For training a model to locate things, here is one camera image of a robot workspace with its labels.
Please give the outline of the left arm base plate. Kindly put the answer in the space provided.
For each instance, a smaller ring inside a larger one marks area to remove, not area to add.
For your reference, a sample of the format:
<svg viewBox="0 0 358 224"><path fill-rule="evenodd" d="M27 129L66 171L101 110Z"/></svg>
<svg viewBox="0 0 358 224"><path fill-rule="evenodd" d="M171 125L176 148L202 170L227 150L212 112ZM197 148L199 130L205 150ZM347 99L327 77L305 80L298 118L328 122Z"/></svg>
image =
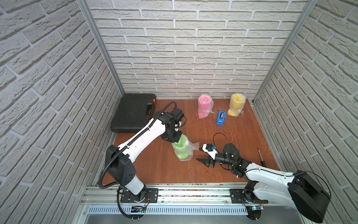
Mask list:
<svg viewBox="0 0 358 224"><path fill-rule="evenodd" d="M143 188L138 195L134 195L127 190L119 198L121 203L157 203L158 192L158 188Z"/></svg>

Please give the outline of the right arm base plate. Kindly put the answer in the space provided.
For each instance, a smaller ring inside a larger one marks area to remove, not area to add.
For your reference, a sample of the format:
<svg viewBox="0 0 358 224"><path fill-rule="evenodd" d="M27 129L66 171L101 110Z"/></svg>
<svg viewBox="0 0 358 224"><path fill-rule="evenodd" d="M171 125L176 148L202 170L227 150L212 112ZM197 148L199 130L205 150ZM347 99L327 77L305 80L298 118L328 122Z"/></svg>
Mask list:
<svg viewBox="0 0 358 224"><path fill-rule="evenodd" d="M258 203L267 204L268 200L261 200L247 189L230 189L230 198L233 204Z"/></svg>

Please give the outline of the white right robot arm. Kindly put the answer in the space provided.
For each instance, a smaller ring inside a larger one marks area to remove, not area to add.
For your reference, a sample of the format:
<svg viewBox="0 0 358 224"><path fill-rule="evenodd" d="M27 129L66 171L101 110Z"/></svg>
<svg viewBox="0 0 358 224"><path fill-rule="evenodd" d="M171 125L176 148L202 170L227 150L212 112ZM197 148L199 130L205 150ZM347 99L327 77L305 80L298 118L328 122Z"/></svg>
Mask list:
<svg viewBox="0 0 358 224"><path fill-rule="evenodd" d="M216 164L227 165L226 169L237 178L248 180L241 199L247 203L276 202L300 212L312 222L322 223L332 194L316 182L307 171L283 172L258 165L240 156L233 144L226 144L222 153L212 144L204 144L199 151L208 158L197 159L208 168Z"/></svg>

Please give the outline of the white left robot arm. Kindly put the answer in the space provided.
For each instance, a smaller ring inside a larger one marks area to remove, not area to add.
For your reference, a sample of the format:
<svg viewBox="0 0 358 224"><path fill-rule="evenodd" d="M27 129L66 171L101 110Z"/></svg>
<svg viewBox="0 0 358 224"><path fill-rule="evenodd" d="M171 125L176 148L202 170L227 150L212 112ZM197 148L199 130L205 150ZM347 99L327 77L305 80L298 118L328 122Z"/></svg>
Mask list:
<svg viewBox="0 0 358 224"><path fill-rule="evenodd" d="M170 113L159 112L129 140L107 149L106 162L98 178L98 187L106 189L118 185L142 198L146 185L137 177L134 162L142 151L159 136L164 141L177 143L182 132L184 113L175 107Z"/></svg>

